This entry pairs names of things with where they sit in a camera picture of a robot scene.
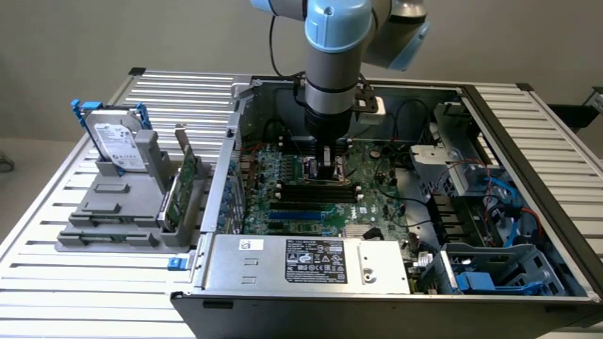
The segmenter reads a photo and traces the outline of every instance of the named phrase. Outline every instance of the floor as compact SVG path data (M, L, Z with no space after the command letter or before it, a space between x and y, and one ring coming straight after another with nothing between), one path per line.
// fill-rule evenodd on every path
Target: floor
M0 138L15 170L0 173L0 241L11 232L76 143Z

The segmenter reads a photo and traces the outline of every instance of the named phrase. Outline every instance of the metal frame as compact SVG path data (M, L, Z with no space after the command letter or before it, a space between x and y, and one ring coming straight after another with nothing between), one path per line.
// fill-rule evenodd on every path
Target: metal frame
M160 133L159 143L168 152L177 147L176 140L168 137L168 133L172 132L171 126L175 123L189 123L193 129L191 143L196 154L201 157L205 155L204 159L215 162L220 154L219 149L227 147L221 138L229 125L228 118L236 109L229 99L229 89L235 81L235 76L147 71L141 76L128 77L109 103L137 101L149 103L149 116ZM544 115L543 105L538 104L536 99L530 99L527 93L515 85L399 82L384 79L383 82L390 82L392 87L406 84L415 88L424 85L440 89L475 86L476 93L484 98L495 117L502 121L502 127L516 140L515 143L528 162L539 160L535 160L532 153L528 152L534 148L524 150L523 147L540 147L539 150L543 142L527 137L531 130L520 131L510 127L512 119L535 117L543 124L550 123L555 131L563 129L558 122ZM200 119L220 122L200 123ZM560 135L562 138L551 145L570 152L582 152L586 149L580 142L567 141L566 132L560 132ZM192 278L191 271L168 272L165 266L169 255L59 255L51 249L53 236L63 228L60 220L65 221L68 215L65 210L77 199L77 194L68 195L65 192L80 191L79 189L91 182L89 177L95 173L85 167L87 162L96 157L96 152L88 152L91 146L88 139L81 138L0 245L0 319L4 319L0 336L191 338L193 335L164 295L165 292L187 289ZM543 177L550 174L538 173L538 175L550 186L550 180ZM598 179L603 182L595 172L590 177L591 180ZM558 186L551 188L554 194L559 196L558 193L562 191L558 190ZM588 243L598 249L598 253L603 253L603 242L598 245L603 229L598 229L595 225L580 226L579 221L583 220L578 218L574 223L586 234ZM200 237L200 249L204 244L211 244L211 233ZM204 266L201 258L196 261L195 267L204 269ZM446 302L446 299L444 296L430 297L434 302ZM508 297L491 299L502 302L510 300ZM554 301L547 298L539 300L544 304ZM567 300L590 304L590 298ZM410 302L420 305L426 299L422 296L411 296Z

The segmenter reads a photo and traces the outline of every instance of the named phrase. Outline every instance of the blue cable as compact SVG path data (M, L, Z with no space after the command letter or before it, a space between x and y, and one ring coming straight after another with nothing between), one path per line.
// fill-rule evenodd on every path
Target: blue cable
M502 245L503 247L511 247L512 241L515 240L515 237L518 236L518 228L519 228L519 223L516 220L514 220L512 227L511 227L511 234L508 235L506 244Z
M510 193L514 200L518 198L518 190L510 187L502 180L498 180L496 178L487 177L486 180L491 181L498 187L504 188Z

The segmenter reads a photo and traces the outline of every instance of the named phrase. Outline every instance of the sticker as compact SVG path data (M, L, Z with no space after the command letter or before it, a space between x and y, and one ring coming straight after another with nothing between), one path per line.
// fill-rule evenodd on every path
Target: sticker
M125 126L95 124L97 138L112 163L125 171L145 171L143 157Z
M289 283L348 283L342 240L288 239L284 258Z
M263 251L264 240L263 239L240 239L239 240L240 251Z

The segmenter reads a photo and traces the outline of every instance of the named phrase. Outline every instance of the power supply label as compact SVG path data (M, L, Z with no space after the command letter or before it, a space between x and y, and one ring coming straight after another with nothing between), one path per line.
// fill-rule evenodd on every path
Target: power supply label
M284 278L289 283L347 284L342 240L287 240Z

